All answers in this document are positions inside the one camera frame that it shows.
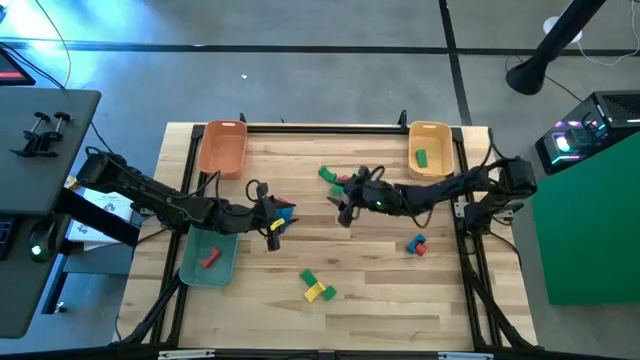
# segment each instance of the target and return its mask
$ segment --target white paper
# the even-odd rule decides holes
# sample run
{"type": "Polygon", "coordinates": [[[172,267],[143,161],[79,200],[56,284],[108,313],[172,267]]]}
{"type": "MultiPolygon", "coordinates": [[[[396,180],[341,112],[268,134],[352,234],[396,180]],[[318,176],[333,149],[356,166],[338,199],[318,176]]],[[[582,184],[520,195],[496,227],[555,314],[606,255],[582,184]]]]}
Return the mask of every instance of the white paper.
{"type": "MultiPolygon", "coordinates": [[[[131,219],[131,214],[133,213],[133,209],[131,209],[132,201],[118,193],[104,194],[99,191],[85,189],[83,197],[92,204],[97,205],[98,207],[101,207],[124,220],[129,221],[131,219]]],[[[75,220],[71,221],[71,225],[69,225],[69,227],[69,241],[101,243],[117,242],[117,240],[114,240],[75,220]]]]}

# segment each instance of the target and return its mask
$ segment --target black clamp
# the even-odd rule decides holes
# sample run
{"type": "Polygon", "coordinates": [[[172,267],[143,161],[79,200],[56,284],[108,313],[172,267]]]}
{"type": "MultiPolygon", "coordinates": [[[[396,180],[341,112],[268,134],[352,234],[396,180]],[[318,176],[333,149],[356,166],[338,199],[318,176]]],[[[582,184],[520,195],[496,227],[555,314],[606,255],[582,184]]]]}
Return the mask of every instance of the black clamp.
{"type": "Polygon", "coordinates": [[[52,142],[61,141],[64,136],[60,132],[63,122],[71,121],[71,116],[67,113],[57,112],[54,117],[58,119],[58,124],[54,131],[46,131],[42,134],[36,134],[36,129],[42,121],[51,122],[51,118],[44,113],[36,112],[33,114],[37,118],[36,123],[29,130],[23,130],[24,138],[27,140],[24,148],[21,150],[10,149],[12,153],[21,157],[57,157],[58,153],[50,151],[49,147],[52,142]]]}

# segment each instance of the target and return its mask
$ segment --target orange bin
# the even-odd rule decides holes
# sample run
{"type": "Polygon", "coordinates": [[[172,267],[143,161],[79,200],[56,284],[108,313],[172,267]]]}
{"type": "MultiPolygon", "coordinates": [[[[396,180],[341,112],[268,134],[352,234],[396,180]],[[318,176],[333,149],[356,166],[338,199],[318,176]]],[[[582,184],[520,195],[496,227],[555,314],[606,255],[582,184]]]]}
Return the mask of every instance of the orange bin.
{"type": "Polygon", "coordinates": [[[447,124],[414,121],[409,128],[409,175],[434,180],[453,173],[453,137],[447,124]],[[427,167],[420,168],[416,151],[427,152],[427,167]]]}
{"type": "Polygon", "coordinates": [[[235,120],[212,121],[204,128],[198,168],[208,174],[220,170],[223,179],[239,179],[246,150],[247,124],[235,120]]]}

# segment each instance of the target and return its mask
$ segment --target black desk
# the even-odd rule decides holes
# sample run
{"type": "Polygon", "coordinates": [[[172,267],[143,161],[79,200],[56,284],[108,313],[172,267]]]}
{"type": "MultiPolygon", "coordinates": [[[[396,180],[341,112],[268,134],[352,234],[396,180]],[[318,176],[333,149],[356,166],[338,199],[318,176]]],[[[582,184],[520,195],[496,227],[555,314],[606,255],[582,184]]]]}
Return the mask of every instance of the black desk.
{"type": "MultiPolygon", "coordinates": [[[[96,221],[105,217],[116,227],[122,223],[117,216],[63,190],[100,96],[98,91],[90,90],[0,88],[0,214],[19,218],[8,257],[0,261],[0,338],[19,338],[26,333],[72,217],[83,222],[87,217],[96,221]],[[36,111],[52,120],[41,122],[36,133],[54,130],[58,122],[53,117],[56,112],[65,112],[73,119],[62,125],[63,140],[51,146],[58,157],[22,158],[9,151],[24,146],[22,131],[33,126],[36,111]],[[42,216],[54,212],[55,253],[49,261],[36,263],[29,255],[31,228],[42,216]]],[[[133,240],[137,238],[137,228],[127,223],[124,228],[123,234],[133,234],[133,240]]]]}

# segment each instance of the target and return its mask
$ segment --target wooden table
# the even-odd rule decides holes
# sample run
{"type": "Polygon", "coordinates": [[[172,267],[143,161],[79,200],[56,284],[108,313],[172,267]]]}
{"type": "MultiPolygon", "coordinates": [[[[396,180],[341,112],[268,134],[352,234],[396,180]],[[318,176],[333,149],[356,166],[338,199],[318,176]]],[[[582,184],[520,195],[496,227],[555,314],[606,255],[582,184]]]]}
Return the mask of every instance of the wooden table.
{"type": "MultiPolygon", "coordinates": [[[[193,125],[168,124],[156,180],[180,188],[193,125]]],[[[462,130],[472,167],[487,151],[487,128],[462,130]]],[[[420,183],[408,177],[407,153],[406,135],[249,134],[243,177],[221,181],[220,196],[249,205],[244,187],[257,178],[269,184],[271,194],[296,203],[294,214],[300,221],[281,236],[282,247],[276,252],[267,251],[257,232],[239,235],[232,283],[189,288],[180,346],[471,350],[450,204],[435,207],[427,229],[418,229],[408,217],[368,211],[347,229],[338,225],[336,208],[326,200],[330,186],[317,174],[321,165],[351,174],[359,165],[381,164],[386,167],[386,181],[420,183]],[[428,239],[424,257],[404,250],[419,233],[428,239]],[[307,286],[299,277],[305,268],[336,288],[333,300],[306,301],[307,286]]],[[[191,190],[198,178],[195,169],[191,190]]],[[[140,236],[159,229],[152,221],[140,236]]],[[[509,228],[494,224],[493,230],[512,241],[509,228]]],[[[123,336],[158,296],[169,237],[169,233],[156,236],[135,251],[120,309],[123,336]]],[[[176,269],[185,240],[183,236],[176,269]]],[[[536,343],[516,255],[491,236],[485,236],[484,244],[496,302],[523,337],[536,343]]],[[[163,340],[174,300],[168,306],[163,340]]],[[[487,338],[486,314],[478,304],[487,338]]]]}

